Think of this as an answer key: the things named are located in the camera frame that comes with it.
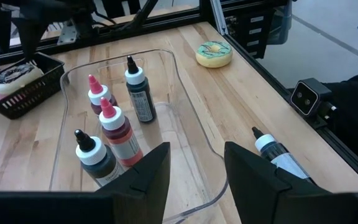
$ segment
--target metal frame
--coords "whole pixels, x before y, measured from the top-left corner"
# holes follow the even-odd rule
[[[111,32],[109,28],[102,27],[99,29],[99,36],[82,40],[78,39],[75,43],[66,45],[57,45],[58,37],[45,39],[40,42],[37,51],[48,55],[58,54],[69,50],[80,49],[83,47],[103,44],[115,40],[121,40],[204,21],[209,22],[216,28],[217,22],[215,21],[213,14],[213,1],[218,0],[200,0],[199,8],[148,18],[142,26],[135,30],[132,29]],[[262,11],[264,9],[283,6],[287,3],[287,1],[288,0],[233,0],[222,2],[221,5],[225,16],[233,16],[239,13]],[[125,26],[126,24],[127,23],[120,24],[119,28]],[[229,34],[224,34],[223,37],[289,103],[290,92],[266,69],[264,69],[260,63],[250,56],[233,37]],[[21,45],[11,46],[9,53],[3,54],[0,51],[0,65],[16,62],[23,57]],[[318,128],[316,131],[358,173],[358,157],[328,128]]]

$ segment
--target white cap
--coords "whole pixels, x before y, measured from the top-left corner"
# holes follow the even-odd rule
[[[105,85],[102,85],[102,87],[103,87],[103,91],[97,94],[92,93],[91,90],[88,91],[89,100],[91,100],[91,103],[93,105],[100,106],[100,98],[102,97],[106,98],[107,100],[111,99],[111,93],[109,91],[109,88]]]
[[[107,153],[106,146],[104,146],[100,138],[94,136],[91,136],[91,138],[95,142],[95,146],[92,150],[83,152],[80,146],[77,146],[75,149],[75,154],[80,158],[81,162],[87,166],[92,166],[102,161]]]
[[[118,106],[113,106],[116,111],[116,114],[110,118],[106,118],[103,115],[103,112],[99,115],[99,120],[102,126],[106,130],[116,130],[119,129],[125,123],[125,116],[122,110]]]
[[[130,74],[128,70],[125,71],[125,79],[127,80],[128,84],[130,85],[138,85],[141,84],[145,80],[145,75],[143,69],[137,67],[139,71],[135,74]]]
[[[260,152],[264,146],[271,142],[275,142],[276,139],[271,134],[264,134],[263,136],[259,137],[255,142],[255,147]]]

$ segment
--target floor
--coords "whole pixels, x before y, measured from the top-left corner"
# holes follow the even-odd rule
[[[95,3],[105,14],[101,0]],[[198,6],[199,1],[159,0],[155,9],[184,4]],[[268,45],[259,60],[273,76],[290,88],[304,78],[339,82],[358,74],[358,1],[301,0],[293,3],[292,12],[287,42]]]

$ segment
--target clear plastic tray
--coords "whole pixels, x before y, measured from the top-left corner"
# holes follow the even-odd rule
[[[216,214],[213,208],[217,207],[211,205],[227,188],[224,162],[205,136],[178,75],[175,57],[171,51],[163,49],[131,55],[149,79],[158,119],[150,124],[140,124],[136,118],[124,78],[127,55],[81,65],[66,72],[60,80],[66,107],[50,190],[98,189],[80,166],[73,134],[74,130],[82,129],[107,143],[88,99],[88,74],[93,74],[116,97],[144,154],[163,141],[171,143],[170,185],[164,223],[209,220],[211,214]]]

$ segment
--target green frosted donut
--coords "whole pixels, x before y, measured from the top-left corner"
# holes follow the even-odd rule
[[[231,46],[220,41],[208,41],[198,48],[197,62],[208,68],[219,68],[227,65],[232,58]]]

